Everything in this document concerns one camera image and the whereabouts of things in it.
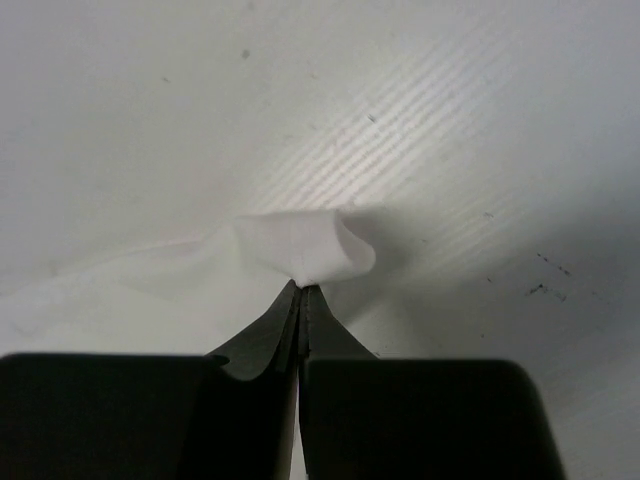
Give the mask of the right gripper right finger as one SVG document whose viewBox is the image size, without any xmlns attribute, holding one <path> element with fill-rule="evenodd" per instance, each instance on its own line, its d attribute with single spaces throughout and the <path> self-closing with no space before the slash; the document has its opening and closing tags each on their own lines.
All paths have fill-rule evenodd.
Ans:
<svg viewBox="0 0 640 480">
<path fill-rule="evenodd" d="M 497 359 L 368 351 L 318 287 L 299 310 L 299 422 L 311 479 L 562 479 L 539 393 Z"/>
</svg>

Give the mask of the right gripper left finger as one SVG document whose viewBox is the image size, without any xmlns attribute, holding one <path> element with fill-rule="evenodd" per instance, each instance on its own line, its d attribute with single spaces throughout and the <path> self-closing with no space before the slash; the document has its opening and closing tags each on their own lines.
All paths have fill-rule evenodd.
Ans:
<svg viewBox="0 0 640 480">
<path fill-rule="evenodd" d="M 205 355 L 1 361 L 5 479 L 285 479 L 300 291 Z"/>
</svg>

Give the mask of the white t shirt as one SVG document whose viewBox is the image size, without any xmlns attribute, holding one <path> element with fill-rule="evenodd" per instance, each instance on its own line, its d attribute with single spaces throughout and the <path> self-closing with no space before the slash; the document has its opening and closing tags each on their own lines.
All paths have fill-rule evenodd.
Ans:
<svg viewBox="0 0 640 480">
<path fill-rule="evenodd" d="M 196 240 L 154 246 L 34 282 L 1 298 L 2 315 L 29 326 L 119 287 L 197 309 L 231 303 L 243 290 L 266 291 L 352 280 L 369 273 L 376 252 L 336 209 L 242 216 Z"/>
</svg>

